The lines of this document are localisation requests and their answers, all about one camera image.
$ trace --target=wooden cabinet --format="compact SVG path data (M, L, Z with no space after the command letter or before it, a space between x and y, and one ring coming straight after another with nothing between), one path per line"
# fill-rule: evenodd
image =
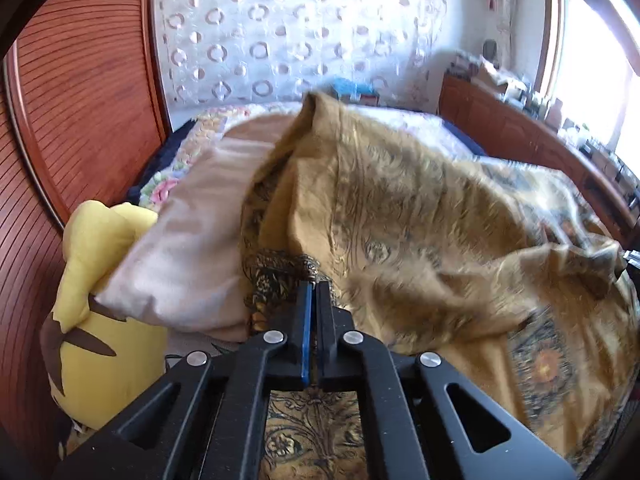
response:
M633 248L631 241L636 238L638 219L632 217L623 197L587 158L566 146L543 123L450 75L442 83L440 115L482 146L489 156L563 171L611 235L625 248Z

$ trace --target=yellow plush toy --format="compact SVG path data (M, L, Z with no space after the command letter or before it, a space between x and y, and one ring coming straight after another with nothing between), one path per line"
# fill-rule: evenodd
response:
M164 372L166 329L118 317L94 299L157 219L129 203L108 208L89 200L65 227L65 272L40 345L55 401L93 430Z

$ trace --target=beige pillow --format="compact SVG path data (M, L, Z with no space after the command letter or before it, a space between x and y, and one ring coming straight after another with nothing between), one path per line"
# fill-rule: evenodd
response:
M238 249L242 200L292 119L247 121L203 151L96 300L146 323L245 340L249 312L239 286Z

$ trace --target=brown bedspread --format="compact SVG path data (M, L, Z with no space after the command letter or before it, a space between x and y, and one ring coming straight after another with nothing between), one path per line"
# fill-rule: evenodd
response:
M242 212L254 321L329 278L356 327L437 350L577 469L635 377L617 242L557 171L452 161L311 94ZM366 478L354 394L274 394L264 479Z

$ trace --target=triangular cutout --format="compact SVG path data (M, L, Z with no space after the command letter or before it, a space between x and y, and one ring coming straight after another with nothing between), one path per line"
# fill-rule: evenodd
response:
M117 431L117 435L142 449L153 449L180 393L180 384L168 384Z
M449 384L447 394L476 453L484 453L511 438L511 431L459 384Z

